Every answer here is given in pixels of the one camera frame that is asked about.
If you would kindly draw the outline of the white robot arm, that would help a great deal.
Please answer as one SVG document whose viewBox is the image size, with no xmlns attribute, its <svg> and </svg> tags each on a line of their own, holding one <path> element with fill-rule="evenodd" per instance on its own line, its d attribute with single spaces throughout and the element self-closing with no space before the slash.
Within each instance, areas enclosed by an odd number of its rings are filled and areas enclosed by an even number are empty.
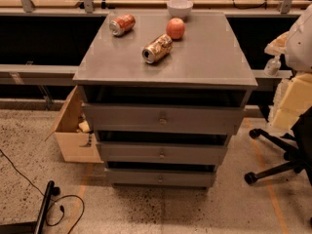
<svg viewBox="0 0 312 234">
<path fill-rule="evenodd" d="M 312 5 L 289 30 L 285 59 L 287 66 L 293 70 L 312 72 Z"/>
</svg>

